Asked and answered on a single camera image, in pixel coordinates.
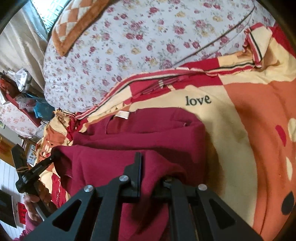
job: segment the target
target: white tag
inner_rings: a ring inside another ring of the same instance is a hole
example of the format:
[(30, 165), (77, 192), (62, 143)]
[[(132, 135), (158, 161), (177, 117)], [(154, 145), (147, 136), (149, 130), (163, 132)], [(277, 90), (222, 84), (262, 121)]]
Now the white tag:
[(118, 116), (120, 118), (124, 118), (124, 119), (127, 120), (128, 119), (128, 116), (129, 116), (129, 112), (128, 111), (120, 110), (120, 111), (118, 111), (118, 113), (115, 116)]

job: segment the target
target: flower pattern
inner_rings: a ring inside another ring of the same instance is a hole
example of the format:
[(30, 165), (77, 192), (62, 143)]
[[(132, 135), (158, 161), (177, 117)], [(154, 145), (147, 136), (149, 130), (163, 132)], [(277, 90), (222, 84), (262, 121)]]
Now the flower pattern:
[(38, 130), (38, 127), (12, 103), (0, 105), (0, 121), (18, 135), (26, 138), (32, 138)]
[(49, 41), (44, 95), (54, 107), (85, 111), (132, 74), (240, 50), (243, 30), (257, 22), (274, 20), (252, 0), (119, 0), (67, 56), (59, 56)]

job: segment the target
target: sleeve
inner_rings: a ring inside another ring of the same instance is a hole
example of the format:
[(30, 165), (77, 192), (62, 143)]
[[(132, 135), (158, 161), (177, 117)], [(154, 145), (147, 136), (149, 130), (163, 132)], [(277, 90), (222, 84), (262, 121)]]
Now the sleeve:
[(41, 222), (42, 221), (33, 221), (29, 218), (28, 213), (26, 213), (26, 229), (19, 238), (15, 238), (13, 241), (23, 241), (24, 237), (33, 231)]

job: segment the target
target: orange checkered cushion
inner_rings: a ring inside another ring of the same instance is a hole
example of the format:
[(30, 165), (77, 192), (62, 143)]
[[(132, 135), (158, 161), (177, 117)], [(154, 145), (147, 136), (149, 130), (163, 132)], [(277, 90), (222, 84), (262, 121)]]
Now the orange checkered cushion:
[(58, 53), (64, 56), (76, 39), (102, 12), (110, 0), (72, 0), (52, 31)]

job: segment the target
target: hand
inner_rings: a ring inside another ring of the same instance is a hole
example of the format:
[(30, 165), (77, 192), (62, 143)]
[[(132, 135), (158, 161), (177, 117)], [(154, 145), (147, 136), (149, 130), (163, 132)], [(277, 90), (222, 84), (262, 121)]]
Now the hand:
[(36, 203), (41, 199), (43, 202), (48, 204), (52, 200), (52, 196), (49, 193), (49, 190), (40, 181), (38, 181), (38, 188), (40, 198), (32, 194), (27, 194), (24, 196), (24, 204), (28, 211), (28, 216), (33, 221), (42, 220), (39, 214), (37, 213), (33, 203)]

